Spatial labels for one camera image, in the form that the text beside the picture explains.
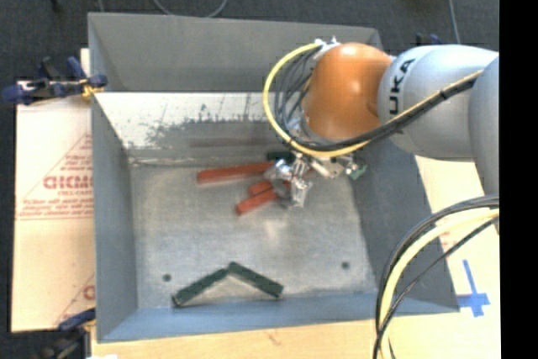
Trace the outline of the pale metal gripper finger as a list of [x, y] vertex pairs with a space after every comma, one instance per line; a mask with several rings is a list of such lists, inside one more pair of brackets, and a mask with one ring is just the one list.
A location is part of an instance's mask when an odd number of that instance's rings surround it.
[[290, 181], [289, 202], [292, 207], [302, 208], [312, 188], [313, 182], [305, 177], [295, 177]]
[[272, 168], [268, 171], [268, 180], [272, 185], [275, 194], [283, 201], [288, 201], [291, 197], [290, 183], [281, 173]]

